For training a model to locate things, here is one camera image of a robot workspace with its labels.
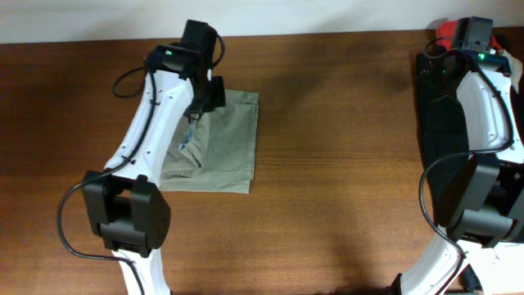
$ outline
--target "brown tabletop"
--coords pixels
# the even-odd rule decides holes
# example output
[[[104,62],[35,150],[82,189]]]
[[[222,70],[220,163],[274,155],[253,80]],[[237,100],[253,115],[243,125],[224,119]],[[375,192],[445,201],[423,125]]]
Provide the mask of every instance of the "brown tabletop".
[[[524,29],[500,29],[524,60]],[[165,193],[162,246],[177,294],[313,294],[383,288],[433,235],[417,201],[422,163],[413,60],[430,31],[226,38],[216,70],[260,93],[251,194]],[[123,294],[120,267],[70,255],[58,199],[100,170],[139,99],[111,85],[168,40],[0,45],[0,293]],[[132,78],[132,88],[139,78]],[[66,204],[80,251],[109,254],[84,201]]]

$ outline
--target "red object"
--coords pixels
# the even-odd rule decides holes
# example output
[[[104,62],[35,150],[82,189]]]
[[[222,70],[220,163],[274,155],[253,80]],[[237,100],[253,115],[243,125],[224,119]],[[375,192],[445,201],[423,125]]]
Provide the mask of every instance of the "red object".
[[[457,21],[446,21],[444,24],[439,25],[438,28],[436,28],[436,37],[452,37],[455,33],[455,27],[457,26]],[[451,49],[451,40],[439,40],[436,41],[437,45],[445,47],[445,50]],[[490,46],[495,50],[502,49],[502,46],[497,42],[494,36],[491,36]]]

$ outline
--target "wood surface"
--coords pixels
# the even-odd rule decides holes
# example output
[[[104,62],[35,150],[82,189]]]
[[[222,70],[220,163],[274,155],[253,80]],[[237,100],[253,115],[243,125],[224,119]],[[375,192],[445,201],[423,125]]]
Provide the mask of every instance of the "wood surface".
[[[524,60],[524,29],[498,32]],[[354,294],[409,269],[433,235],[417,201],[413,98],[414,55],[432,37],[226,38],[215,73],[229,89],[260,93],[255,179],[249,195],[165,194],[173,292]],[[104,166],[129,127],[138,99],[112,97],[114,80],[168,42],[0,45],[1,294],[125,293],[116,263],[62,247],[56,205],[86,170]],[[74,247],[109,254],[81,194],[64,223]]]

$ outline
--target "white wall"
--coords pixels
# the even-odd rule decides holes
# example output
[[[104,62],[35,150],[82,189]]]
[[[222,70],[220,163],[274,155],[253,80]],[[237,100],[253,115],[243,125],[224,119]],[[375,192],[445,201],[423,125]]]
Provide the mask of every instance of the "white wall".
[[[524,0],[0,0],[0,43],[180,37],[186,19],[231,36],[425,29],[471,15],[524,25]]]

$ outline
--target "cable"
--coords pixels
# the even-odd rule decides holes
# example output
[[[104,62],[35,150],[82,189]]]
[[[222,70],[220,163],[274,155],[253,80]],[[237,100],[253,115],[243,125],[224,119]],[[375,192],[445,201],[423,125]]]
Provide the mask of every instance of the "cable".
[[[143,89],[144,89],[144,84],[146,83],[146,81],[144,80],[140,86],[140,88],[135,91],[134,93],[131,93],[131,94],[120,94],[116,91],[116,88],[118,87],[118,84],[120,84],[120,82],[127,76],[133,74],[133,73],[136,73],[140,70],[143,70],[145,73],[144,75],[147,74],[147,70],[146,70],[146,67],[144,66],[141,66],[141,67],[138,67],[136,69],[132,69],[132,70],[128,70],[127,72],[125,72],[123,75],[121,75],[114,83],[113,83],[113,88],[111,89],[111,92],[113,93],[113,95],[115,95],[116,97],[118,98],[134,98],[136,96],[138,96],[140,93],[142,93]]]
[[[66,201],[69,199],[69,197],[74,192],[76,192],[78,189],[80,189],[80,188],[82,188],[82,187],[84,187],[84,186],[86,186],[88,184],[91,184],[94,181],[97,181],[99,179],[103,179],[103,178],[111,175],[112,173],[115,173],[116,171],[124,168],[126,165],[128,165],[132,161],[133,157],[137,154],[138,150],[140,149],[140,147],[142,145],[142,142],[144,141],[144,138],[146,137],[147,131],[149,130],[149,125],[151,124],[153,115],[155,113],[155,107],[156,107],[156,82],[155,82],[155,76],[153,75],[153,72],[151,71],[151,69],[149,69],[147,66],[144,66],[144,67],[140,67],[140,68],[133,69],[133,70],[130,70],[130,71],[126,72],[125,74],[120,76],[116,80],[116,82],[115,82],[115,85],[117,85],[124,77],[126,77],[126,76],[128,76],[128,75],[130,75],[130,74],[132,74],[132,73],[134,73],[134,72],[136,72],[138,70],[142,70],[142,69],[144,69],[151,77],[151,86],[152,86],[153,98],[151,100],[151,108],[149,110],[149,114],[147,116],[146,123],[144,125],[143,130],[142,130],[142,133],[140,134],[140,137],[138,138],[137,144],[134,146],[134,148],[131,151],[131,153],[129,154],[129,156],[124,157],[124,160],[117,167],[112,168],[112,169],[104,172],[103,174],[99,175],[98,177],[95,177],[95,178],[89,179],[89,180],[85,180],[84,182],[81,182],[79,184],[74,185],[64,195],[62,195],[62,197],[61,197],[61,199],[60,199],[60,201],[58,203],[58,208],[56,209],[56,228],[57,228],[57,231],[58,231],[58,237],[60,238],[62,244],[64,245],[65,249],[67,249],[67,251],[69,251],[71,254],[73,254],[75,256],[78,256],[78,257],[81,257],[81,258],[87,258],[87,259],[93,259],[93,260],[101,260],[101,261],[119,261],[119,262],[123,262],[123,263],[127,264],[129,266],[129,268],[131,269],[131,271],[133,272],[134,278],[137,280],[138,287],[140,288],[140,293],[142,295],[144,295],[145,292],[144,292],[144,287],[142,285],[142,281],[140,280],[140,277],[138,275],[138,272],[137,272],[136,268],[134,267],[134,264],[133,264],[132,260],[126,259],[126,258],[122,258],[122,257],[91,255],[91,254],[85,254],[85,253],[82,253],[82,252],[78,252],[78,251],[74,250],[71,247],[69,242],[67,242],[66,236],[64,235],[64,230],[62,228],[62,211],[63,211],[64,205],[66,204]]]
[[[219,59],[213,62],[211,69],[213,70],[216,66],[219,65],[219,63],[222,61],[222,58],[224,57],[224,54],[226,53],[226,44],[224,43],[224,40],[222,39],[222,36],[219,34],[216,35],[216,38],[220,42],[220,56]]]
[[[451,39],[451,38],[450,37],[440,37],[440,38],[433,39],[432,41],[428,42],[426,44],[426,46],[424,47],[424,51],[423,51],[424,56],[426,56],[426,57],[428,57],[430,59],[440,59],[442,57],[448,56],[448,55],[450,55],[452,53],[456,53],[456,52],[458,52],[459,54],[464,56],[466,58],[466,61],[469,62],[470,67],[474,71],[479,73],[479,75],[482,78],[482,80],[484,80],[484,82],[488,85],[490,90],[495,95],[495,98],[497,99],[498,103],[500,104],[501,109],[502,109],[503,114],[504,114],[504,119],[508,123],[508,140],[500,147],[489,148],[489,149],[482,149],[482,150],[471,150],[471,151],[468,151],[468,152],[459,152],[459,153],[455,153],[455,154],[451,154],[451,155],[440,157],[436,161],[434,161],[431,165],[429,165],[424,170],[424,172],[422,173],[422,175],[420,177],[420,182],[418,183],[418,202],[420,204],[420,210],[422,211],[422,214],[424,215],[424,218],[426,219],[426,221],[430,225],[430,227],[439,236],[441,236],[446,242],[450,243],[451,245],[453,245],[457,249],[457,252],[459,254],[457,267],[455,268],[455,270],[452,273],[452,275],[445,281],[445,283],[442,285],[442,287],[439,288],[439,290],[436,292],[436,294],[442,294],[449,287],[449,285],[453,282],[454,278],[459,274],[459,271],[462,269],[462,265],[464,263],[464,260],[466,259],[466,253],[464,252],[462,247],[460,247],[460,245],[457,242],[455,242],[454,240],[449,238],[446,234],[444,234],[444,232],[442,232],[436,226],[435,222],[433,222],[433,220],[431,220],[431,217],[427,213],[426,207],[424,206],[424,183],[426,182],[426,178],[430,174],[430,172],[433,170],[433,168],[435,168],[437,165],[439,165],[440,163],[442,163],[444,161],[448,161],[450,159],[454,159],[454,158],[457,158],[457,157],[465,157],[465,156],[469,156],[469,155],[474,155],[474,154],[493,154],[493,153],[496,153],[496,152],[502,152],[503,150],[505,150],[505,149],[507,149],[507,148],[509,148],[509,147],[511,147],[513,145],[513,132],[514,132],[513,124],[512,124],[512,121],[511,121],[511,116],[509,115],[508,107],[504,103],[504,99],[502,98],[502,95],[500,94],[500,91],[493,85],[493,83],[491,83],[490,79],[486,76],[484,71],[479,67],[479,65],[467,53],[464,53],[464,52],[462,52],[460,50],[457,50],[457,49],[451,49],[448,52],[446,52],[444,54],[441,54],[439,56],[436,56],[436,57],[430,56],[429,54],[427,54],[427,48],[429,47],[429,45],[433,44],[434,42],[436,42],[438,40],[442,40],[442,39]]]

